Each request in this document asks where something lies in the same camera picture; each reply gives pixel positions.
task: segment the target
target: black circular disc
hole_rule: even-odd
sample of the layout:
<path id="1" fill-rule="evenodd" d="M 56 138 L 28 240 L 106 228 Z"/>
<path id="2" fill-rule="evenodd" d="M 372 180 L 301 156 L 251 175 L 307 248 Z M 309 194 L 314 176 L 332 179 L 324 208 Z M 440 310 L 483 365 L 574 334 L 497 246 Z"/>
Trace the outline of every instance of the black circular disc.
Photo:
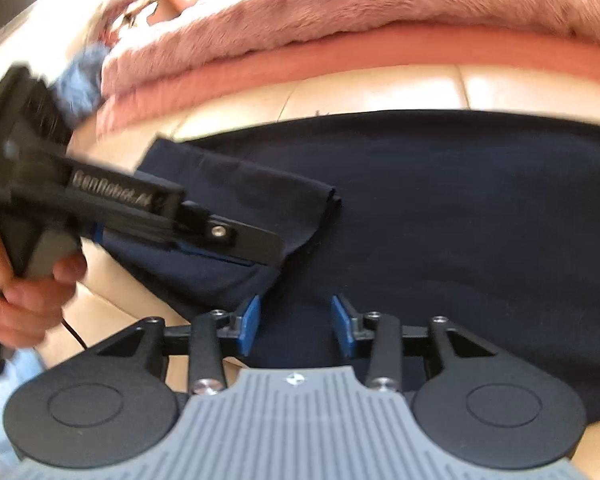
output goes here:
<path id="1" fill-rule="evenodd" d="M 21 457 L 61 468 L 131 459 L 160 442 L 178 417 L 175 394 L 124 360 L 52 368 L 9 400 L 4 427 Z"/>
<path id="2" fill-rule="evenodd" d="M 418 391 L 412 410 L 442 449 L 494 469 L 531 469 L 568 457 L 586 426 L 573 390 L 500 356 L 454 360 Z"/>

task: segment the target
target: pink fabric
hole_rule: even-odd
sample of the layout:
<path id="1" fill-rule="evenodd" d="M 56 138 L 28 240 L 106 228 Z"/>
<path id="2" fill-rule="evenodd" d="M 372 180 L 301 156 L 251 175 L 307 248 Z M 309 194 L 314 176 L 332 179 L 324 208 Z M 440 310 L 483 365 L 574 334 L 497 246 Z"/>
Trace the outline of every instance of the pink fabric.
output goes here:
<path id="1" fill-rule="evenodd" d="M 394 23 L 216 60 L 145 84 L 110 98 L 98 114 L 97 131 L 103 134 L 257 86 L 405 64 L 507 65 L 600 80 L 600 47 L 505 28 Z"/>
<path id="2" fill-rule="evenodd" d="M 130 31 L 103 67 L 105 96 L 204 65 L 398 20 L 497 25 L 600 45 L 600 0 L 200 0 Z"/>

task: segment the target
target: gray ribbed mount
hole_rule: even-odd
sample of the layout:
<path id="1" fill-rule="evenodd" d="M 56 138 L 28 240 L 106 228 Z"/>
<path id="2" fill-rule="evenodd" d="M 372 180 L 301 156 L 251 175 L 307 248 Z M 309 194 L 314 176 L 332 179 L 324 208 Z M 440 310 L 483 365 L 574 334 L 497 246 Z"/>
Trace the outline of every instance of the gray ribbed mount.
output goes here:
<path id="1" fill-rule="evenodd" d="M 568 460 L 515 472 L 462 462 L 422 433 L 401 395 L 366 389 L 350 367 L 243 370 L 223 393 L 192 397 L 135 459 L 97 470 L 25 460 L 8 479 L 586 480 Z"/>

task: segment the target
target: pink fluffy blanket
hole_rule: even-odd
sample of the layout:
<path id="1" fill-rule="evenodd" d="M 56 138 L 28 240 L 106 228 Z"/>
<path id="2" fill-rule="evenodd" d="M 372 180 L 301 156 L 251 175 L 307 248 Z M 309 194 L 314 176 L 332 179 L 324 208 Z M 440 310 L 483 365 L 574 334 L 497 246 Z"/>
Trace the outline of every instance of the pink fluffy blanket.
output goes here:
<path id="1" fill-rule="evenodd" d="M 170 22 L 130 31 L 113 49 L 102 73 L 102 92 L 112 101 L 98 129 L 133 121 L 116 102 L 140 109 L 134 94 L 152 82 L 164 92 L 170 79 L 213 60 L 397 21 L 508 27 L 600 46 L 600 0 L 200 0 Z M 152 115 L 174 111 L 159 100 L 164 109 L 152 107 Z M 190 102 L 197 103 L 194 95 Z"/>

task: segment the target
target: logo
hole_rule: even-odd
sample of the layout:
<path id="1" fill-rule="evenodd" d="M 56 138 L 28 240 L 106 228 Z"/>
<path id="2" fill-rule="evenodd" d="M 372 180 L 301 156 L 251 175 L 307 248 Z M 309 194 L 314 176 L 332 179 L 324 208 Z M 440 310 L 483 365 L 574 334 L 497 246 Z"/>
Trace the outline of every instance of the logo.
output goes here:
<path id="1" fill-rule="evenodd" d="M 293 387 L 297 388 L 298 386 L 300 386 L 300 384 L 306 381 L 306 378 L 304 377 L 304 375 L 299 374 L 298 372 L 293 372 L 285 378 L 285 381 L 291 384 Z"/>
<path id="2" fill-rule="evenodd" d="M 72 186 L 75 189 L 86 191 L 104 198 L 112 198 L 132 206 L 148 208 L 151 205 L 153 195 L 149 193 L 138 193 L 130 187 L 123 187 L 120 184 L 109 181 L 107 178 L 98 178 L 84 174 L 78 170 L 71 179 Z"/>

